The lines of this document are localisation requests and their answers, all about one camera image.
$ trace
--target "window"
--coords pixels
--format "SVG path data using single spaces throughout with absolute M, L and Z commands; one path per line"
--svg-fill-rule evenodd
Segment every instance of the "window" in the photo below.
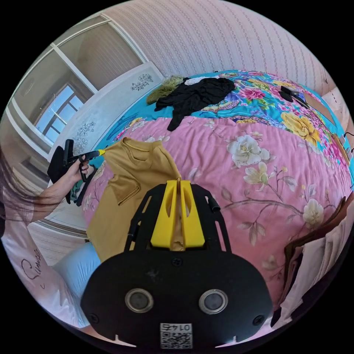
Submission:
M 84 103 L 70 85 L 66 85 L 58 95 L 53 96 L 54 99 L 41 115 L 36 128 L 54 143 Z

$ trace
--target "floral bedspread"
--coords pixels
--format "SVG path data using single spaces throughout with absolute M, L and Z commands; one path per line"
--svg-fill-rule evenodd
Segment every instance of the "floral bedspread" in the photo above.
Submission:
M 215 76 L 215 73 L 202 76 Z M 235 89 L 218 105 L 209 105 L 194 112 L 191 114 L 193 117 L 231 119 L 239 123 L 259 122 L 287 130 L 304 138 L 310 144 L 310 148 L 322 156 L 327 165 L 331 164 L 330 161 L 336 166 L 345 163 L 336 146 L 332 144 L 331 138 L 331 133 L 341 136 L 344 131 L 327 103 L 318 94 L 290 80 L 262 72 L 224 71 L 219 73 L 219 77 L 234 81 Z M 300 91 L 301 95 L 307 93 L 320 101 L 332 113 L 335 125 L 316 110 L 308 110 L 296 102 L 284 100 L 278 92 L 280 86 L 294 88 Z M 154 111 L 155 107 L 156 104 L 147 105 L 146 98 L 142 97 L 117 121 L 96 148 L 104 149 L 120 140 L 132 125 L 137 129 L 159 117 L 172 118 L 172 107 L 166 107 L 158 112 Z M 98 167 L 102 162 L 103 157 L 96 159 L 94 163 Z M 354 163 L 351 163 L 350 171 L 354 176 Z
M 233 99 L 244 110 L 273 109 L 267 119 L 255 112 L 228 119 L 191 116 L 173 132 L 167 131 L 170 118 L 137 119 L 118 139 L 162 141 L 182 178 L 213 194 L 222 208 L 232 252 L 260 271 L 276 304 L 284 279 L 284 247 L 331 216 L 349 196 L 351 176 L 322 117 L 305 115 L 296 107 L 283 109 L 285 103 L 273 107 L 262 95 L 265 91 L 276 96 L 250 85 L 235 89 Z M 268 102 L 268 109 L 259 108 L 255 100 Z M 88 186 L 83 201 L 87 224 L 112 177 L 103 163 Z

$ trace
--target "sticker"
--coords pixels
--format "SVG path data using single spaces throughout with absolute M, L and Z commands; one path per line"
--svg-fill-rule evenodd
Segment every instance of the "sticker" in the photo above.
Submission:
M 160 323 L 161 349 L 192 349 L 191 323 Z

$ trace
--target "hand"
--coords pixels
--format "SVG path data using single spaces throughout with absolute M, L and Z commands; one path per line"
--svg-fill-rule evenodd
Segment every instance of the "hand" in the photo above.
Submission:
M 80 163 L 81 163 L 80 160 L 76 160 L 75 163 L 70 166 L 69 170 L 65 174 L 65 176 L 70 180 L 70 183 L 72 183 L 72 186 L 74 186 L 75 183 L 81 180 L 81 173 L 79 170 Z M 86 161 L 83 163 L 82 172 L 84 174 L 87 174 L 88 168 L 89 168 L 89 163 L 88 161 Z

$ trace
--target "yellow clamp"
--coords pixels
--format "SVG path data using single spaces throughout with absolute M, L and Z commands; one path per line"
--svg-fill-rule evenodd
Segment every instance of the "yellow clamp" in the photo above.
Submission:
M 203 247 L 205 243 L 190 181 L 180 181 L 181 222 L 184 249 Z M 160 212 L 151 237 L 153 247 L 172 250 L 177 214 L 177 180 L 167 181 Z

